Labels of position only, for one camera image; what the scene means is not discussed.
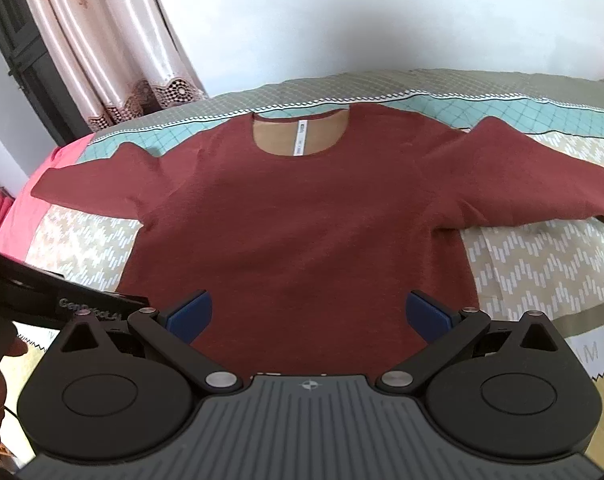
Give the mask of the maroon long sleeve sweater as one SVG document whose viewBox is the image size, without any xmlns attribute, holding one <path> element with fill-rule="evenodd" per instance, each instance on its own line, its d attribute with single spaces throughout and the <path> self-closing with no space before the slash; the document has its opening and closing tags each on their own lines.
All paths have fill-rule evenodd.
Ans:
<svg viewBox="0 0 604 480">
<path fill-rule="evenodd" d="M 478 226 L 604 220 L 604 168 L 488 117 L 460 131 L 377 104 L 298 124 L 252 114 L 162 156 L 124 143 L 47 170 L 34 197 L 140 223 L 119 292 L 173 307 L 213 300 L 197 349 L 234 373 L 378 376 L 421 347 L 405 319 L 419 289 L 478 304 L 460 234 Z"/>
</svg>

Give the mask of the pink bed sheet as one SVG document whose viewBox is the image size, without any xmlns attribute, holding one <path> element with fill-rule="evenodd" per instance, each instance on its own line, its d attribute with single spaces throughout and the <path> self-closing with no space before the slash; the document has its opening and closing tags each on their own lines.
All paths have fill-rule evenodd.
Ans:
<svg viewBox="0 0 604 480">
<path fill-rule="evenodd" d="M 94 136 L 89 133 L 69 145 L 55 148 L 29 177 L 0 225 L 1 254 L 25 262 L 35 232 L 50 208 L 50 203 L 31 195 L 32 188 L 48 169 L 74 165 Z"/>
</svg>

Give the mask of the patterned beige teal bedspread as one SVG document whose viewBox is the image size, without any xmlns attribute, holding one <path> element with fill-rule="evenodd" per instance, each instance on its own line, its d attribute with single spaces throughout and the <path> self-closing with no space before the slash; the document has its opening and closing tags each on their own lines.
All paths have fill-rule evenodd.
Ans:
<svg viewBox="0 0 604 480">
<path fill-rule="evenodd" d="M 604 79 L 520 73 L 412 70 L 293 79 L 187 104 L 95 134 L 77 162 L 110 156 L 124 142 L 162 154 L 245 112 L 296 117 L 373 102 L 468 129 L 494 116 L 537 142 L 604 166 Z M 25 262 L 113 290 L 139 226 L 50 205 Z M 462 236 L 480 305 L 508 320 L 545 312 L 594 379 L 604 404 L 604 225 L 555 221 L 482 228 Z M 604 412 L 588 455 L 604 467 Z"/>
</svg>

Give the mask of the pink lace curtain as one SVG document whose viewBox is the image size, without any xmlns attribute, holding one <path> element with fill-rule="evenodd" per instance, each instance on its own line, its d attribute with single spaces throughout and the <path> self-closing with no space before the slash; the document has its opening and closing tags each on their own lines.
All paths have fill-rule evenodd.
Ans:
<svg viewBox="0 0 604 480">
<path fill-rule="evenodd" d="M 206 98 L 157 0 L 26 0 L 93 132 Z"/>
</svg>

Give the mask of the dark window frame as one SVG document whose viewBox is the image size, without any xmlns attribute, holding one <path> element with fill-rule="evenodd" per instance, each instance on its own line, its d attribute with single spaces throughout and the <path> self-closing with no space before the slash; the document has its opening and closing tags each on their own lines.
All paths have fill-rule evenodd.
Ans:
<svg viewBox="0 0 604 480">
<path fill-rule="evenodd" d="M 0 50 L 8 75 L 58 145 L 90 133 L 52 62 L 26 0 L 0 0 Z"/>
</svg>

